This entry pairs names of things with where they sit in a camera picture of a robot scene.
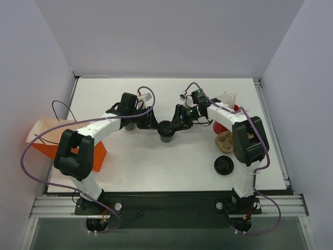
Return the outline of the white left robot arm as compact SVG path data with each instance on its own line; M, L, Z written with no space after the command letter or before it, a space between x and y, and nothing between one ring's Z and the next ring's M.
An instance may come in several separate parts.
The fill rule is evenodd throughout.
M155 102L153 91L146 94L138 91L136 95L123 93L121 100L102 117L89 120L88 125L77 130L66 129L61 134L54 167L71 179L75 190L88 201L87 208L92 213L100 214L106 207L106 201L101 198L104 191L92 174L95 146L123 128L158 129L153 117Z

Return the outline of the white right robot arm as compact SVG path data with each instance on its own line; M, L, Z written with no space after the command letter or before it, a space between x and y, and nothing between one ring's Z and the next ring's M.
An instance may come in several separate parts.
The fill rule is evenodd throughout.
M267 164L270 164L262 120L258 116L250 117L242 107L234 111L217 98L209 99L201 89L193 91L190 98L194 106L177 105L171 123L164 130L187 130L193 126L193 121L205 117L220 123L232 133L233 153L240 162L240 169L233 187L237 196L232 197L230 205L234 211L241 213L249 207L248 197L255 192L255 176L262 169L260 162L267 159Z

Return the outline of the dark coffee cup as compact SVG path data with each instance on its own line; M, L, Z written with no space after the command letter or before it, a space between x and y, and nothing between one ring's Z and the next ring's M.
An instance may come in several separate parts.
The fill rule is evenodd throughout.
M160 140L163 143L170 143L173 140L173 135L160 135Z
M125 129L128 131L134 130L136 128L135 124L128 124L125 126Z

